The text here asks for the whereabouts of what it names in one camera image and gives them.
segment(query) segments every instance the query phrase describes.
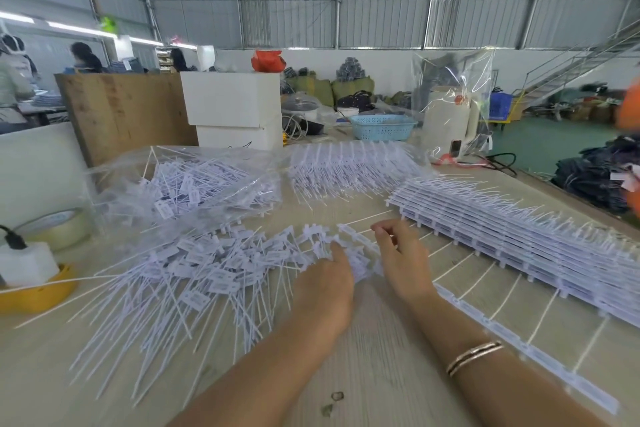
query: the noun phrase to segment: red bag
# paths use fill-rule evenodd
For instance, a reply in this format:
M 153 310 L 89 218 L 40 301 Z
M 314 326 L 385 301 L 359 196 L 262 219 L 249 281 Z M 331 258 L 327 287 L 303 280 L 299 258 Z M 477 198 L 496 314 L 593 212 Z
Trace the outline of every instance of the red bag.
M 259 73 L 282 73 L 287 63 L 281 58 L 282 51 L 255 51 L 251 66 Z

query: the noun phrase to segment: blue crate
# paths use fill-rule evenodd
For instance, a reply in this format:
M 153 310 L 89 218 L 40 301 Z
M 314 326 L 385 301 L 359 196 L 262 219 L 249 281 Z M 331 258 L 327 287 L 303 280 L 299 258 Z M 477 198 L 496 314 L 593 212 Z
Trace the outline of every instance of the blue crate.
M 489 98 L 489 120 L 507 120 L 511 110 L 513 95 L 509 93 L 492 93 Z
M 407 140 L 418 124 L 405 115 L 356 115 L 349 121 L 359 140 Z

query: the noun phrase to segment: packing tape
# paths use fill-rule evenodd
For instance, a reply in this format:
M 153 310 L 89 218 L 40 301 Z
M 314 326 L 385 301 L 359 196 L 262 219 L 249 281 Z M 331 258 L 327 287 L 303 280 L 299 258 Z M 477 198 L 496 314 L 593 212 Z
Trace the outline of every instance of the packing tape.
M 44 215 L 15 229 L 26 241 L 44 241 L 54 252 L 74 245 L 91 231 L 89 219 L 82 208 L 73 208 Z

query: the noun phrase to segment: rose gold bracelet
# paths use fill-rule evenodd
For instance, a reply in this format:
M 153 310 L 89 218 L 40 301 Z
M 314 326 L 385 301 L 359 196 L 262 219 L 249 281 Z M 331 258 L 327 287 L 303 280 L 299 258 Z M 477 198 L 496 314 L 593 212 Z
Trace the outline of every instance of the rose gold bracelet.
M 501 350 L 503 347 L 504 346 L 500 341 L 492 341 L 476 346 L 475 348 L 471 348 L 450 363 L 447 368 L 447 375 L 453 377 L 453 375 L 455 375 L 464 365 L 471 363 L 478 358 L 482 358 L 484 355 Z

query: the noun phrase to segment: fluorescent light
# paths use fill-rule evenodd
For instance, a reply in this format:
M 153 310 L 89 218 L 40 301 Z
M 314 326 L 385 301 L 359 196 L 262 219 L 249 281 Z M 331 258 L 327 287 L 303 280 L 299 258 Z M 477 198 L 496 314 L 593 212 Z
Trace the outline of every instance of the fluorescent light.
M 140 44 L 151 44 L 152 46 L 164 46 L 164 42 L 151 41 L 150 39 L 140 39 L 139 37 L 130 37 L 131 42 L 138 42 Z
M 181 42 L 178 42 L 177 44 L 172 44 L 172 46 L 178 46 L 179 48 L 193 49 L 193 50 L 198 49 L 198 47 L 194 46 L 193 44 L 183 44 Z
M 28 22 L 29 24 L 34 24 L 33 19 L 31 19 L 30 17 L 20 16 L 18 14 L 10 14 L 9 12 L 0 12 L 0 19 L 10 19 L 12 21 Z
M 69 30 L 73 32 L 81 32 L 83 34 L 101 35 L 103 37 L 110 37 L 112 39 L 118 38 L 117 35 L 112 34 L 110 32 L 105 32 L 105 31 L 96 30 L 96 29 L 87 29 L 86 27 L 69 26 L 67 24 L 60 24 L 59 22 L 51 22 L 51 21 L 47 21 L 47 24 L 49 24 L 49 26 L 51 27 L 55 27 L 56 29 L 64 29 L 64 30 Z

